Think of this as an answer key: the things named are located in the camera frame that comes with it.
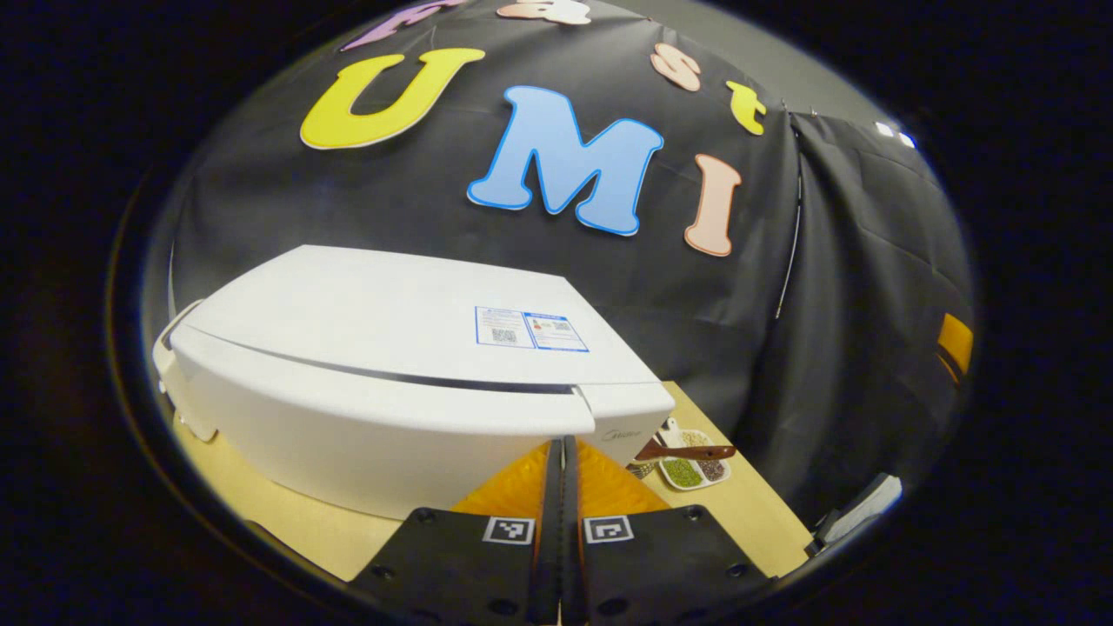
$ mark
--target foam letter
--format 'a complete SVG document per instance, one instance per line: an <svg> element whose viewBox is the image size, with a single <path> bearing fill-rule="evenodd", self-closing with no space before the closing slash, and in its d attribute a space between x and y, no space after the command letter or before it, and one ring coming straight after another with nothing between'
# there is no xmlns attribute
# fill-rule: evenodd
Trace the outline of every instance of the foam letter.
<svg viewBox="0 0 1113 626"><path fill-rule="evenodd" d="M649 60L658 74L689 91L699 91L699 63L696 59L668 43L658 43L653 50L657 53L650 55Z"/></svg>
<svg viewBox="0 0 1113 626"><path fill-rule="evenodd" d="M371 43L372 41L386 39L387 37L397 32L400 26L413 26L422 21L423 19L432 16L433 13L440 11L441 7L455 7L456 4L463 4L467 0L437 0L436 2L429 2L426 4L411 7L408 9L398 11L397 13L391 16L391 19L368 30L355 41L341 48L341 52L345 50L351 50L352 48L358 48L364 43Z"/></svg>
<svg viewBox="0 0 1113 626"><path fill-rule="evenodd" d="M742 128L754 135L765 133L765 128L757 120L757 114L765 115L766 108L765 105L758 101L757 91L733 80L728 80L727 87L735 92L730 97L730 113L735 114L735 119L738 120L738 124L741 124Z"/></svg>
<svg viewBox="0 0 1113 626"><path fill-rule="evenodd" d="M684 241L700 252L727 256L730 254L730 237L727 236L730 200L742 177L733 167L707 155L696 155L696 165L703 172L703 189L696 223L684 231Z"/></svg>
<svg viewBox="0 0 1113 626"><path fill-rule="evenodd" d="M504 96L514 113L487 175L467 186L469 199L525 208L533 198L525 174L534 160L550 214L563 211L598 175L591 197L575 207L577 218L618 235L637 233L638 194L649 159L664 145L661 135L640 121L620 119L584 144L564 96L538 87L511 87Z"/></svg>
<svg viewBox="0 0 1113 626"><path fill-rule="evenodd" d="M518 4L503 7L495 13L504 18L526 20L545 19L556 23L591 23L585 18L591 8L574 0L518 0Z"/></svg>
<svg viewBox="0 0 1113 626"><path fill-rule="evenodd" d="M402 55L366 59L341 70L336 82L309 109L302 123L302 141L311 148L331 150L370 146L417 124L433 108L452 77L464 63L477 61L483 50L445 48L430 50L418 59L425 62L402 96L390 107L371 115L355 115L352 105L375 80L378 72L402 62Z"/></svg>

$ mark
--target white appliance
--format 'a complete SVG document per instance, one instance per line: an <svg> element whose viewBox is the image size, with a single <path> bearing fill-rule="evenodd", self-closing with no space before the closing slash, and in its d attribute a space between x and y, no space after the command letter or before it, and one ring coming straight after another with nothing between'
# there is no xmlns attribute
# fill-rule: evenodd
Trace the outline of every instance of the white appliance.
<svg viewBox="0 0 1113 626"><path fill-rule="evenodd" d="M302 246L183 311L154 361L180 419L268 478L402 519L552 438L628 463L674 403L560 276Z"/></svg>

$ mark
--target wooden table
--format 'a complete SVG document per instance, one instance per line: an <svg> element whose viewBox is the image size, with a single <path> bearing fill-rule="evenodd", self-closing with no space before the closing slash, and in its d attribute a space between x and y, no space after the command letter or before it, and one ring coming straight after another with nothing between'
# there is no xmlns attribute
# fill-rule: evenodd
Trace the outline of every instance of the wooden table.
<svg viewBox="0 0 1113 626"><path fill-rule="evenodd" d="M676 383L664 385L677 400L672 417L681 428L701 430L715 443L730 443ZM219 432L205 443L176 418L174 433L226 506L343 580L355 578L401 525L398 520L336 507L272 482ZM796 569L807 560L804 547L811 541L811 535L741 454L735 454L729 463L730 478L705 489L672 489L659 470L644 482L672 507L707 507L766 575L784 576Z"/></svg>

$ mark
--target letter m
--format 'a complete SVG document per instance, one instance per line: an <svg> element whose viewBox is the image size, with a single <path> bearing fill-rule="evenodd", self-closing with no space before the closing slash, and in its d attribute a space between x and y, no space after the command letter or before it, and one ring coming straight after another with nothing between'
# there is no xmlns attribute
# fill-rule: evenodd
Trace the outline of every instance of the letter m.
<svg viewBox="0 0 1113 626"><path fill-rule="evenodd" d="M530 162L536 163L545 211L558 214L584 185L595 179L591 197L575 207L587 226L630 236L638 232L638 194L661 135L632 119L620 119L584 144L564 96L538 87L511 87L514 106L506 133L487 175L467 186L475 204L520 211L533 193L525 186Z"/></svg>

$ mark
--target label sticker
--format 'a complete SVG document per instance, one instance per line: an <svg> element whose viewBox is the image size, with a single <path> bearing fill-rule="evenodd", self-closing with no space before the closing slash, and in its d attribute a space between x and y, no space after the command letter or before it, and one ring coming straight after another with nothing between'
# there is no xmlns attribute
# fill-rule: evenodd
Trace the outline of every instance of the label sticker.
<svg viewBox="0 0 1113 626"><path fill-rule="evenodd" d="M533 336L521 311L475 307L475 343L533 349Z"/></svg>
<svg viewBox="0 0 1113 626"><path fill-rule="evenodd" d="M523 313L522 317L533 335L533 342L541 350L569 350L588 352L588 346L577 334L568 317L543 313Z"/></svg>
<svg viewBox="0 0 1113 626"><path fill-rule="evenodd" d="M533 519L528 517L492 517L483 540L491 544L529 546L533 542Z"/></svg>
<svg viewBox="0 0 1113 626"><path fill-rule="evenodd" d="M624 515L583 518L583 538L589 544L629 541L633 539L630 519Z"/></svg>

